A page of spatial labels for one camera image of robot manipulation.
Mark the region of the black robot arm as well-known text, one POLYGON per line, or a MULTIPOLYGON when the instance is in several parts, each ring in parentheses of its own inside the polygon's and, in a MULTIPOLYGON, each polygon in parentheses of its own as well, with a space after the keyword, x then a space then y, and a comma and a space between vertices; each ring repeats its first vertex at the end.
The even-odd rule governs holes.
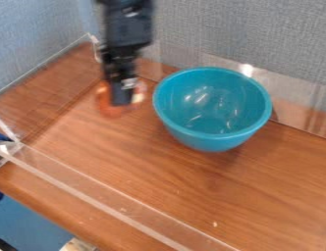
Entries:
POLYGON ((113 106, 132 103, 138 83, 136 61, 153 42, 154 1, 98 0, 105 34, 100 56, 113 106))

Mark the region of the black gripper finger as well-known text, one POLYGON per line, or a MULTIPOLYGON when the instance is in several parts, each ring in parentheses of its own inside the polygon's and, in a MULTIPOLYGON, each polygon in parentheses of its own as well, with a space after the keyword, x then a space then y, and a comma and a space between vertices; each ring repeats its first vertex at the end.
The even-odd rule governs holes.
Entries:
POLYGON ((137 86, 137 78, 112 79, 110 102, 113 106, 126 106, 132 103, 133 93, 137 86))

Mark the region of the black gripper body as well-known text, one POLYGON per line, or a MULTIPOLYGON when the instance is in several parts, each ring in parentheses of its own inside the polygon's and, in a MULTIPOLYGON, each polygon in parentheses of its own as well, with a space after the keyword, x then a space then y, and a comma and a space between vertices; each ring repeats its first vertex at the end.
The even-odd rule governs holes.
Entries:
POLYGON ((104 78, 109 83, 137 84, 136 60, 141 49, 141 44, 113 47, 104 43, 98 47, 104 78))

